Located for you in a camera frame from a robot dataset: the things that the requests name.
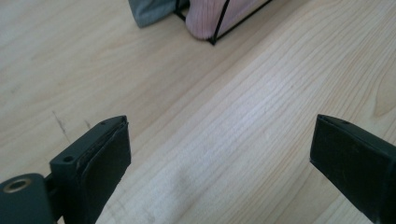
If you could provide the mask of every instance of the wooden table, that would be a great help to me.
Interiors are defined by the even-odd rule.
[[[309,163],[316,115],[396,144],[394,0],[276,0],[215,47],[126,0],[3,0],[0,59],[2,181],[128,116],[97,223],[370,223]]]

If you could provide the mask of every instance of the wood grain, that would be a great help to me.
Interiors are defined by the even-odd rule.
[[[97,223],[370,223],[309,163],[318,113],[396,144],[396,2],[276,0],[212,47],[125,0],[0,2],[0,177],[125,114]]]

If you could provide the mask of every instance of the gray cloth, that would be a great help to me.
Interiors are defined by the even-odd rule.
[[[129,0],[134,20],[139,27],[148,26],[176,8],[176,0]]]

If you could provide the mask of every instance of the pink fabric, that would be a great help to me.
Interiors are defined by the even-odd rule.
[[[258,0],[230,0],[219,33],[226,31]],[[190,0],[190,10],[186,25],[191,34],[199,39],[208,39],[215,31],[226,0]]]

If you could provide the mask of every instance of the light wood tabletop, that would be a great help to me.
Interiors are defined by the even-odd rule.
[[[126,0],[0,2],[0,181],[126,115],[97,223],[370,223],[309,162],[317,114],[396,144],[396,1],[275,0],[215,47]]]

